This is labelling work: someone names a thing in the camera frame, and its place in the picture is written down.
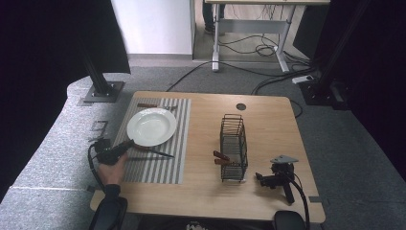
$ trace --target knife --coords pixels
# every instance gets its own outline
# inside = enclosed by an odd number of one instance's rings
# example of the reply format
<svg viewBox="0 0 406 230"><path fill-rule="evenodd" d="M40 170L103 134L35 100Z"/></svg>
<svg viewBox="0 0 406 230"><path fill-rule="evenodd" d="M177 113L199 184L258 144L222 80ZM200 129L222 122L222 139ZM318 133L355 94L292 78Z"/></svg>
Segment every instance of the knife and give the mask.
<svg viewBox="0 0 406 230"><path fill-rule="evenodd" d="M177 108L177 105L173 105L173 106L160 106L158 104L153 104L153 103L137 103L137 107L157 107L157 108L164 108L166 110L173 110L175 108Z"/></svg>
<svg viewBox="0 0 406 230"><path fill-rule="evenodd" d="M169 154L167 154L167 153L164 153L164 152L161 152L161 151L157 151L157 150L155 150L155 149L151 149L150 147L143 147L143 146L139 146L139 145L134 144L134 148L137 149L137 150L150 151L150 152L153 152L153 153L155 153L155 154L162 155L162 156L166 156L166 157L172 157L172 158L174 157L174 156L169 155Z"/></svg>

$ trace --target cable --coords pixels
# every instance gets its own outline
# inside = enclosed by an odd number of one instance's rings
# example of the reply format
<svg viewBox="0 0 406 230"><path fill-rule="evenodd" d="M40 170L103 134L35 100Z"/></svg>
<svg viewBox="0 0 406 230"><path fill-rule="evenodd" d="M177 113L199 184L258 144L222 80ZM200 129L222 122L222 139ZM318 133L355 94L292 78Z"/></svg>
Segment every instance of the cable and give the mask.
<svg viewBox="0 0 406 230"><path fill-rule="evenodd" d="M287 53L286 51L283 51L283 53L290 60L300 62L300 63L302 63L304 65L310 65L310 60L309 59L293 56L293 55Z"/></svg>
<svg viewBox="0 0 406 230"><path fill-rule="evenodd" d="M295 177L296 178L298 178L298 180L299 180L299 184L301 185L301 189L303 188L303 186L302 186L302 181L301 181L301 178L299 178L299 176L297 176L295 173L293 173L294 175L295 175Z"/></svg>
<svg viewBox="0 0 406 230"><path fill-rule="evenodd" d="M308 213L308 206L307 206L307 200L305 198L305 193L304 193L303 189L301 187L299 187L298 183L296 183L294 180L292 180L286 174L284 174L284 175L285 175L286 178L289 179L290 183L292 183L293 186L295 186L295 188L299 191L299 194L301 195L302 201L304 202L305 229L310 230L310 216L309 216L309 213Z"/></svg>
<svg viewBox="0 0 406 230"><path fill-rule="evenodd" d="M281 16L280 16L280 21L282 21L282 15L283 15L283 8L284 8L284 5L282 5L282 10L281 10Z"/></svg>
<svg viewBox="0 0 406 230"><path fill-rule="evenodd" d="M289 57L289 56L286 56L286 57L287 57L290 61L292 61L292 63L301 63L301 65L304 65L304 66L309 66L309 65L310 65L310 63L305 62L305 61L297 60L297 59L294 59L294 58Z"/></svg>
<svg viewBox="0 0 406 230"><path fill-rule="evenodd" d="M241 51L237 51L237 50L231 48L230 46L227 46L227 45L234 44L234 43L237 43L237 42L240 42L240 41L246 40L246 39L248 39L248 38L252 38L252 37L260 37L260 39L261 39L261 41L262 41L262 44L258 45L258 46L256 47L256 50L255 50L255 51L251 51L251 52L241 52ZM242 55L250 55L250 54L254 54L254 53L257 53L259 56L262 56L262 57L271 57L271 56L275 55L274 46L266 44L266 43L264 42L264 39L266 39L266 40L272 42L275 46L277 45L273 40L271 40L271 39L269 39L268 37L266 37L265 34L262 34L262 35L250 35L250 36L244 37L244 38L242 38L242 39L235 40L235 41L230 41L230 42L222 42L222 41L218 40L218 43L219 43L219 46L226 47L226 48L228 48L228 49L230 49L230 50L232 50L232 51L234 51L234 52L236 52L236 53L238 53L238 54L242 54ZM266 55L266 54L264 54L264 53L261 52L261 51L263 51L263 50L271 50L271 54Z"/></svg>
<svg viewBox="0 0 406 230"><path fill-rule="evenodd" d="M271 15L269 15L269 20L272 20L272 18L274 18L274 13L275 13L275 8L277 7L277 5L274 5L274 10L272 10Z"/></svg>
<svg viewBox="0 0 406 230"><path fill-rule="evenodd" d="M102 184L102 180L101 180L101 178L99 177L98 173L95 170L95 165L93 164L93 158L92 158L92 156L90 154L90 152L91 152L91 150L92 150L92 148L94 146L96 146L96 143L92 144L89 147L89 149L87 150L87 160L89 161L89 167L90 167L90 170L92 171L92 174L95 176L96 180L99 183L99 186L101 187L102 191L104 192L104 185Z"/></svg>
<svg viewBox="0 0 406 230"><path fill-rule="evenodd" d="M233 8L233 14L234 14L234 16L235 16L237 19L239 19L239 17L236 15L236 10L234 9L234 4L232 4L231 7Z"/></svg>
<svg viewBox="0 0 406 230"><path fill-rule="evenodd" d="M300 109L299 113L295 115L295 118L298 118L302 115L302 113L304 112L304 109L302 108L302 106L298 103L296 103L295 101L289 99L290 102L294 103L295 105L297 105Z"/></svg>
<svg viewBox="0 0 406 230"><path fill-rule="evenodd" d="M260 19L261 17L262 17L262 18L264 17L264 13L263 13L263 12L265 11L265 9L266 9L266 5L263 6L262 11L260 12L259 17L257 17L256 20Z"/></svg>
<svg viewBox="0 0 406 230"><path fill-rule="evenodd" d="M285 80L291 79L291 78L293 78L293 77L295 77L295 76L297 76L297 75L302 75L302 74L306 74L306 73L309 73L309 72L311 72L311 71L314 71L314 68L311 68L311 67L310 67L310 68L307 68L307 69L304 69L304 70L299 70L299 71L292 72L292 73L288 73L288 74L268 75L268 74L263 74L263 73L255 72L255 71L252 71L252 70L248 70L248 69L236 67L236 66L234 66L234 65L231 65L231 64L228 64L228 63L225 63L225 62L212 61L212 60L211 60L211 61L203 62L203 63L197 65L196 67L194 67L193 69L191 69L191 71L189 71L189 72L186 73L184 76L182 76L182 77L181 77L179 80L177 80L173 85L171 85L166 91L169 92L169 91L170 91L173 87L175 87L180 81L182 81L182 80L183 80L184 78L186 78L189 74L191 74L192 72L194 72L196 69L200 68L201 66L203 66L203 65L205 65L205 64L214 63L214 62L217 62L217 63L219 63L219 64L223 64L223 65L227 65L227 66L230 66L230 67L233 67L233 68L236 68L236 69L239 69L239 70L248 72L248 73L252 73L252 74L256 74L256 75L261 75L261 76L269 77L267 80L263 80L262 82L260 82L260 83L254 88L254 90L251 92L251 95L257 95L257 94L258 94L258 91L259 91L263 86L265 86L265 85L268 85L268 84L271 84L271 83L275 83L275 82L278 82L278 81L285 81ZM302 108L298 103L296 103L295 101L291 100L291 102L294 103L294 104L296 104L296 105L300 108L299 114L295 115L295 118L298 118L299 116L302 115L302 113L303 113L303 108Z"/></svg>

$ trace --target wooden table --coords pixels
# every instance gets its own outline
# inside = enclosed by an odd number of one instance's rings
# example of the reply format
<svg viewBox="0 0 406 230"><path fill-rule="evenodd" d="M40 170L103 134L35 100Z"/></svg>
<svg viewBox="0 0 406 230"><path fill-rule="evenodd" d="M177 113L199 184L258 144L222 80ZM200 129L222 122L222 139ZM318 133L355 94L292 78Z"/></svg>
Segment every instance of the wooden table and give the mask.
<svg viewBox="0 0 406 230"><path fill-rule="evenodd" d="M218 71L220 47L218 45L219 33L248 33L248 34L279 34L278 46L275 47L275 55L278 58L281 69L288 72L284 59L283 46L292 23L293 13L297 5L326 5L330 0L205 0L215 5L215 34L213 50L213 71ZM241 5L287 5L288 13L285 21L281 20L241 20L222 19L219 4Z"/></svg>
<svg viewBox="0 0 406 230"><path fill-rule="evenodd" d="M302 180L311 222L323 222L322 203L307 160L290 101L284 97L136 92L138 98L192 99L184 179L182 184L123 183L121 196L128 212L222 219L270 220L278 210L293 210L305 218L303 202L291 186L296 202L288 205L282 187L261 187L255 173L272 174L270 160L281 154L294 157L295 173ZM237 104L245 104L240 111ZM219 132L224 114L240 114L246 129L248 169L245 183L220 180L213 151L220 149ZM96 210L104 194L96 191Z"/></svg>

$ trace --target wire basket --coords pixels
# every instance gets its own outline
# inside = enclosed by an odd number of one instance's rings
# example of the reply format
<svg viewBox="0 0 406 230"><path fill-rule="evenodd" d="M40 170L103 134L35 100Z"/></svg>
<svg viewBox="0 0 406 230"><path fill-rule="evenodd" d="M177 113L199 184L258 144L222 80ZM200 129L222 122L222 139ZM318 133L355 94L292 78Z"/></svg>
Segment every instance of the wire basket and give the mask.
<svg viewBox="0 0 406 230"><path fill-rule="evenodd" d="M229 164L221 165L221 179L244 179L248 168L247 141L241 115L225 114L221 122L220 152L230 158Z"/></svg>

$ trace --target metal bracket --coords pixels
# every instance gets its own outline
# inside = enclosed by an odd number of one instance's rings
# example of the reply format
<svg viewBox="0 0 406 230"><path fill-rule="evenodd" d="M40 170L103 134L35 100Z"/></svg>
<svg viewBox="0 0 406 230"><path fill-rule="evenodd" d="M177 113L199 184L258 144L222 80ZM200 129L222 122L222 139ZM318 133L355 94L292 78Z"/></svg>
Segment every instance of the metal bracket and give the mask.
<svg viewBox="0 0 406 230"><path fill-rule="evenodd" d="M84 103L114 103L119 97L120 91L123 88L123 81L108 81L109 90L106 94L101 94L96 92L94 85L87 92L86 97L84 98Z"/></svg>
<svg viewBox="0 0 406 230"><path fill-rule="evenodd" d="M286 164L286 163L293 163L293 162L298 162L299 160L289 157L289 156L285 156L285 155L280 155L277 158L274 158L271 160L272 163L275 164Z"/></svg>

